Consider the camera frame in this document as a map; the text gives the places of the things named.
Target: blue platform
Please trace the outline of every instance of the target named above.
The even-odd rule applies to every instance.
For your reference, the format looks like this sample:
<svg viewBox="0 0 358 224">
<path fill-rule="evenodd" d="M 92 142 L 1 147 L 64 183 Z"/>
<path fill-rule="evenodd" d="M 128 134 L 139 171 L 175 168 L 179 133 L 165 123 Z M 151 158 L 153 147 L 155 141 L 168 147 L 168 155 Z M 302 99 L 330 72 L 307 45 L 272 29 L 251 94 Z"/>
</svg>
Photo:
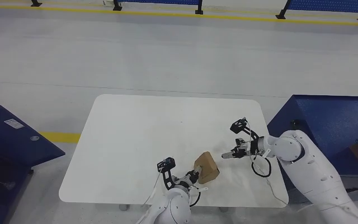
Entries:
<svg viewBox="0 0 358 224">
<path fill-rule="evenodd" d="M 5 220 L 31 168 L 64 154 L 57 146 L 0 106 L 0 182 L 15 184 L 12 189 L 0 184 L 0 224 Z"/>
<path fill-rule="evenodd" d="M 358 158 L 349 148 L 358 139 L 358 97 L 293 95 L 268 131 L 280 136 L 298 120 L 304 131 L 334 165 L 340 175 L 358 176 Z"/>
<path fill-rule="evenodd" d="M 292 0 L 289 10 L 358 12 L 358 0 Z"/>
</svg>

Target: table leg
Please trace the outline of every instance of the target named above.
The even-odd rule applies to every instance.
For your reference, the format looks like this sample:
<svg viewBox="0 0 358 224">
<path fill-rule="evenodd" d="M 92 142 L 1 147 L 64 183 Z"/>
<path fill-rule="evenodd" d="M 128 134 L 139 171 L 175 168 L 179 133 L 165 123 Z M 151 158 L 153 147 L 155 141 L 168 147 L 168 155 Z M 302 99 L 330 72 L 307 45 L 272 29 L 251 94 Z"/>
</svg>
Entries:
<svg viewBox="0 0 358 224">
<path fill-rule="evenodd" d="M 219 207 L 219 210 L 221 212 L 228 212 L 229 211 L 229 208 L 228 207 Z"/>
<path fill-rule="evenodd" d="M 121 211 L 127 211 L 128 210 L 128 208 L 129 208 L 129 204 L 120 204 L 119 205 L 119 210 L 121 210 Z"/>
</svg>

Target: label sticker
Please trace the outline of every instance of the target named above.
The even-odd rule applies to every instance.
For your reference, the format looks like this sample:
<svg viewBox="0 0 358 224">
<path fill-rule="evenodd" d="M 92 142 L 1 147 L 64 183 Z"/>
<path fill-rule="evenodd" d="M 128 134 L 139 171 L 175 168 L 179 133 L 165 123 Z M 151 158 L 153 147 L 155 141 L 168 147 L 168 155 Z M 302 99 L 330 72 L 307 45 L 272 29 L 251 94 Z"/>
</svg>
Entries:
<svg viewBox="0 0 358 224">
<path fill-rule="evenodd" d="M 10 120 L 5 120 L 4 121 L 6 124 L 10 125 L 11 127 L 15 128 L 15 129 L 19 129 L 19 128 L 23 128 L 24 126 L 22 124 L 20 124 L 19 122 L 17 122 L 14 119 L 10 119 Z"/>
</svg>

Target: blue cabinet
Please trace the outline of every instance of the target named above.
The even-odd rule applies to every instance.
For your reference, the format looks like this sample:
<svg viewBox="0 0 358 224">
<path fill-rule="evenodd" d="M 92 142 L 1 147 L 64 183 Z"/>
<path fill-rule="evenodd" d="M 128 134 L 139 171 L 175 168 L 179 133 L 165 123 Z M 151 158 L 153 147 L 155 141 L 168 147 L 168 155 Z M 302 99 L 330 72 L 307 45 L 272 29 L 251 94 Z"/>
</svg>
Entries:
<svg viewBox="0 0 358 224">
<path fill-rule="evenodd" d="M 304 131 L 341 176 L 358 176 L 358 97 L 293 95 L 267 126 L 278 137 L 293 128 Z M 294 188 L 284 174 L 286 188 Z"/>
<path fill-rule="evenodd" d="M 63 155 L 57 146 L 0 106 L 0 223 L 31 167 Z"/>
</svg>

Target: blue railing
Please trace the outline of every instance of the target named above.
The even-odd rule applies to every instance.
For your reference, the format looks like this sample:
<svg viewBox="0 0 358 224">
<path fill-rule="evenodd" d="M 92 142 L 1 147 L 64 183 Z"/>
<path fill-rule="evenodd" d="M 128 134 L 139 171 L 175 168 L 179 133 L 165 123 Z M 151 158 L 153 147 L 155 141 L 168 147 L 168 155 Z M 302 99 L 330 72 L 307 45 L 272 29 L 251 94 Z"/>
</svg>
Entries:
<svg viewBox="0 0 358 224">
<path fill-rule="evenodd" d="M 287 10 L 358 12 L 358 0 L 288 0 L 279 19 L 285 19 Z"/>
<path fill-rule="evenodd" d="M 199 0 L 125 0 L 126 2 L 145 2 L 145 3 L 161 3 L 161 4 L 188 4 L 198 5 Z"/>
</svg>

